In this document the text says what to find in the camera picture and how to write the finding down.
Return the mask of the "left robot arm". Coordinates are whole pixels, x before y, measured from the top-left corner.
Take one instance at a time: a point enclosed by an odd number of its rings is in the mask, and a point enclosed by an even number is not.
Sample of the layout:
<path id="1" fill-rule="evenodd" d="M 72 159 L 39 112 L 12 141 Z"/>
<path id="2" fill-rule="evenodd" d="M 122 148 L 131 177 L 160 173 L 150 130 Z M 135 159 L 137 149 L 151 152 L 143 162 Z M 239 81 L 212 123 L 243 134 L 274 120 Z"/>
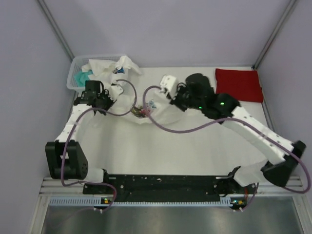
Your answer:
<path id="1" fill-rule="evenodd" d="M 74 101 L 64 129 L 55 141 L 46 143 L 51 178 L 92 182 L 99 193 L 109 191 L 111 182 L 105 178 L 106 171 L 91 167 L 80 142 L 95 114 L 106 115 L 122 93 L 123 89 L 117 84 L 103 84 L 97 80 L 86 82 L 85 90 Z"/>

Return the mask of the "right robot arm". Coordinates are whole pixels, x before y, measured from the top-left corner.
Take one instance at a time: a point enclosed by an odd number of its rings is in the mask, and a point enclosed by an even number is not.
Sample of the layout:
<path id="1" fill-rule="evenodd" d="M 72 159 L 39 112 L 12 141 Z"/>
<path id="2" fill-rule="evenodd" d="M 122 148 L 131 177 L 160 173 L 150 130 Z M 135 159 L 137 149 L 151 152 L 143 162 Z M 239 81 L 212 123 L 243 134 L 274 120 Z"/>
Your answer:
<path id="1" fill-rule="evenodd" d="M 248 166 L 237 166 L 229 172 L 226 180 L 233 193 L 239 193 L 250 184 L 268 181 L 278 187 L 286 187 L 292 172 L 299 164 L 306 145 L 292 142 L 268 129 L 252 117 L 240 101 L 227 93 L 216 93 L 209 79 L 201 73 L 188 76 L 184 83 L 174 76 L 163 76 L 161 90 L 171 105 L 181 111 L 199 110 L 254 146 L 265 160 Z"/>

